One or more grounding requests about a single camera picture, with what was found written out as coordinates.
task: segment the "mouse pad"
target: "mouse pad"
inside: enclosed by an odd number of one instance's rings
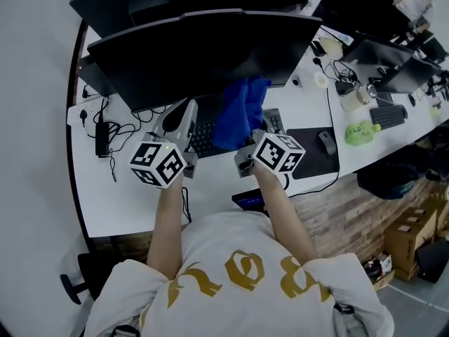
[[[318,134],[322,131],[327,131],[335,141],[332,127],[287,130],[287,135],[292,136],[306,150],[306,155],[293,171],[293,179],[299,180],[301,178],[320,176],[340,170],[338,152],[332,156],[328,155],[323,142],[318,137]]]

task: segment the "white t-shirt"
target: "white t-shirt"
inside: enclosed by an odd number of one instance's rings
[[[182,233],[174,281],[146,265],[119,263],[93,304],[85,337],[131,324],[141,336],[335,336],[335,301],[354,307],[369,336],[394,324],[354,254],[304,266],[261,213],[217,213]]]
[[[411,21],[424,17],[431,22],[434,17],[431,0],[402,0],[396,4],[396,7]]]

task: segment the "desk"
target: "desk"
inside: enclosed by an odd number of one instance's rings
[[[98,39],[89,29],[83,47],[83,55],[87,54],[87,45]],[[271,88],[267,92],[264,109],[279,108],[284,128],[311,128],[331,126],[326,90],[314,85],[312,74],[320,68],[311,62],[313,54],[310,48],[301,59],[294,74],[299,74],[304,83],[304,90],[293,85],[289,80],[283,88]],[[81,92],[84,82],[78,81],[77,102],[82,101]],[[333,83],[329,87],[329,101],[335,127],[336,141],[340,156],[340,177],[359,170],[378,159],[412,143],[430,132],[441,122],[449,119],[449,104],[442,102],[440,117],[435,119],[429,113],[427,98],[417,100],[413,109],[407,95],[395,95],[397,103],[404,105],[409,118],[401,126],[379,132],[374,141],[367,145],[352,147],[345,143],[344,132],[348,124],[362,119],[370,119],[367,108],[355,112],[345,112],[340,105],[339,96]],[[148,119],[151,113],[141,114],[142,119]],[[105,110],[105,119],[117,121],[120,124],[138,121],[131,116],[125,102],[117,96],[111,97],[111,103]],[[142,129],[126,143],[116,160],[115,174],[117,183],[112,180],[109,159],[98,159],[95,156],[95,141],[86,135],[82,127],[72,128],[72,157],[74,177],[79,195],[79,203],[89,237],[104,237],[117,234],[130,234],[154,229],[159,190],[142,184],[127,167],[131,150],[137,141],[142,140],[152,123],[143,124]],[[86,129],[93,133],[94,126],[88,118]],[[119,147],[126,136],[114,139],[112,147]],[[233,194],[257,188],[253,176],[239,178],[234,165],[235,152],[200,159],[193,180],[185,178],[184,185],[189,189],[189,207],[192,218],[206,216],[220,211],[239,210],[231,201]],[[313,190],[326,185],[336,178],[336,173],[330,173],[302,180],[290,179],[287,194],[295,194]]]

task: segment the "keyboard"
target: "keyboard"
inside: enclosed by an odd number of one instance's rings
[[[373,124],[379,124],[382,130],[395,127],[405,122],[404,106],[390,105],[370,110]]]
[[[278,130],[283,130],[281,114],[279,114],[279,109],[265,110],[264,116],[272,123],[274,132]]]
[[[229,152],[212,144],[212,132],[214,128],[215,123],[197,124],[195,126],[195,132],[190,138],[189,146],[193,147],[199,159]]]
[[[270,120],[275,131],[283,129],[281,115],[279,114],[278,109],[265,110],[264,116]],[[194,149],[198,154],[199,159],[229,152],[228,150],[221,149],[212,144],[212,133],[214,128],[215,123],[213,122],[197,124],[195,126],[194,134],[190,138],[189,147]]]

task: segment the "another person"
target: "another person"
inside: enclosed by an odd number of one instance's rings
[[[147,264],[112,270],[84,336],[393,336],[356,256],[318,258],[278,178],[254,169],[270,219],[216,213],[181,233],[182,174],[162,190]]]
[[[397,9],[410,19],[415,34],[428,30],[434,16],[433,0],[394,0]]]

